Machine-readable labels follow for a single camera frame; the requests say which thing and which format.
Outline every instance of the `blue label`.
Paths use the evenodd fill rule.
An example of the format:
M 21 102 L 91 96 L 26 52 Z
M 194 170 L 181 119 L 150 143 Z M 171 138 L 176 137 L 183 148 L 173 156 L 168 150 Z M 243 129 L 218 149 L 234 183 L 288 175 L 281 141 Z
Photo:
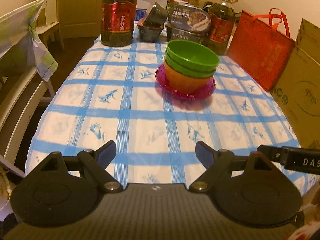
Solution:
M 145 12 L 146 12 L 145 9 L 136 9 L 136 17 L 134 20 L 138 21 L 138 20 L 142 19 Z

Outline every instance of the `dark wooden floor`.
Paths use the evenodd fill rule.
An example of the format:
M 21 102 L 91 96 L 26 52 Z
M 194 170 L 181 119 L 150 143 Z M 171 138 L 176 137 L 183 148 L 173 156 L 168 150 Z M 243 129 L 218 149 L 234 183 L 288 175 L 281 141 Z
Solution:
M 64 51 L 61 50 L 58 42 L 48 44 L 50 53 L 58 63 L 58 69 L 51 77 L 51 83 L 55 91 L 59 89 L 64 80 L 69 76 L 87 49 L 93 45 L 95 39 L 96 37 L 64 39 Z M 36 132 L 38 123 L 45 109 L 46 106 L 37 107 L 22 139 L 15 165 L 23 171 L 25 170 L 31 139 Z

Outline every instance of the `orange bowl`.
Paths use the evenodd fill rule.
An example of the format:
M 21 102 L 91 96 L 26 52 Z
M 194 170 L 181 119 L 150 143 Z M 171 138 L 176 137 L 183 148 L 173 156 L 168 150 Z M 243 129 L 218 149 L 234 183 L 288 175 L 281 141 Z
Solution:
M 207 78 L 193 78 L 184 76 L 173 70 L 163 59 L 165 75 L 169 81 L 170 86 L 184 94 L 190 94 L 200 87 L 203 87 L 212 77 Z

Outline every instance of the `magenta plastic plate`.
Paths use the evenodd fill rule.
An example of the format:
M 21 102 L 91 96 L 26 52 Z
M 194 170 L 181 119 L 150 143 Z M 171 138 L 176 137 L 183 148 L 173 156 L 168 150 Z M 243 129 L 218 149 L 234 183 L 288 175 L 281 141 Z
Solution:
M 161 64 L 158 69 L 156 70 L 156 80 L 160 84 L 160 86 L 168 91 L 170 94 L 173 96 L 180 98 L 180 99 L 185 99 L 185 100 L 202 100 L 214 92 L 216 88 L 216 84 L 214 83 L 214 79 L 211 78 L 203 87 L 197 89 L 194 91 L 192 94 L 184 94 L 181 93 L 177 90 L 174 90 L 170 84 L 169 81 L 167 80 L 167 77 L 165 76 L 165 70 L 164 70 L 164 65 Z

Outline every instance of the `red bag handle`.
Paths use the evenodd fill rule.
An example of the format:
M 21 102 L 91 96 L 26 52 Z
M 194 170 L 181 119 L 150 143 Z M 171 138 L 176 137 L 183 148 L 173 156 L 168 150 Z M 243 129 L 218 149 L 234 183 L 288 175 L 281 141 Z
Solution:
M 290 38 L 290 32 L 289 32 L 289 26 L 288 26 L 288 21 L 287 21 L 287 17 L 286 15 L 284 14 L 283 11 L 279 10 L 281 12 L 281 15 L 279 14 L 271 14 L 271 11 L 273 9 L 276 9 L 276 10 L 279 10 L 278 8 L 271 8 L 270 11 L 269 11 L 269 14 L 264 14 L 264 15 L 254 15 L 253 16 L 253 19 L 257 19 L 257 18 L 266 18 L 266 19 L 269 19 L 269 25 L 272 26 L 272 30 L 276 31 L 278 29 L 278 26 L 280 23 L 284 23 L 284 27 L 285 27 L 285 32 L 286 32 L 286 35 Z M 274 18 L 278 18 L 278 19 L 281 19 L 280 22 L 277 22 L 275 24 L 272 25 L 272 19 Z

